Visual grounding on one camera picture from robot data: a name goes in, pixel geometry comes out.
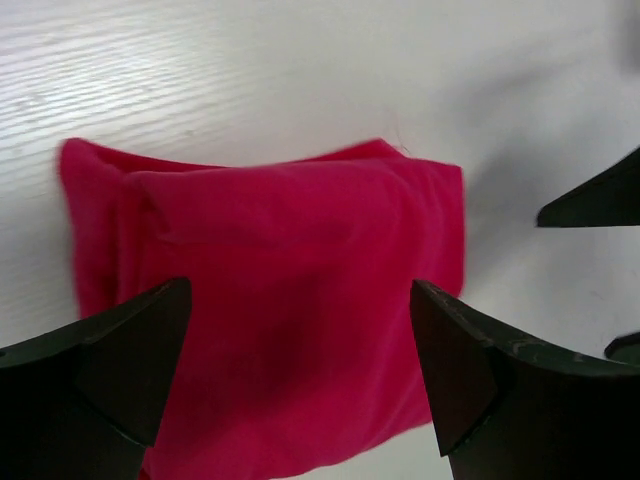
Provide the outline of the magenta red t shirt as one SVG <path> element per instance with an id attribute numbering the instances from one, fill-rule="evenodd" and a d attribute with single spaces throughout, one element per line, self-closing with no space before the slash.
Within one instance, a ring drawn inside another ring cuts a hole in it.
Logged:
<path id="1" fill-rule="evenodd" d="M 459 166 L 380 139 L 253 167 L 70 139 L 58 165 L 83 316 L 191 283 L 143 478 L 296 476 L 430 421 L 409 297 L 416 279 L 462 290 Z"/>

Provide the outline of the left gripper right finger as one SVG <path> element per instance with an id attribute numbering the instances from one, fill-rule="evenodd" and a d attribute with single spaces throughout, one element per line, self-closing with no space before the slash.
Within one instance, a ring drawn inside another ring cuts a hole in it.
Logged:
<path id="1" fill-rule="evenodd" d="M 426 281 L 410 314 L 440 454 L 457 479 L 635 479 L 639 363 L 581 354 Z"/>

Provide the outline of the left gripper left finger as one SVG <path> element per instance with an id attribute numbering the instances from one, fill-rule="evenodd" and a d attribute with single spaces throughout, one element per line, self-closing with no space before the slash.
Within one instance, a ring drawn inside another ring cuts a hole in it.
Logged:
<path id="1" fill-rule="evenodd" d="M 191 284 L 176 278 L 2 348 L 2 478 L 137 478 L 190 314 Z"/>

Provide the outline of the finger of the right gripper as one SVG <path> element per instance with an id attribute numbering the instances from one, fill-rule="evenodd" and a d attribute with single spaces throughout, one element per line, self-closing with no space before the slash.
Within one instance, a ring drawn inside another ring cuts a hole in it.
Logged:
<path id="1" fill-rule="evenodd" d="M 639 149 L 595 177 L 545 205 L 541 228 L 597 228 L 639 225 Z"/>
<path id="2" fill-rule="evenodd" d="M 605 348 L 604 355 L 620 363 L 640 363 L 640 332 L 615 338 Z"/>

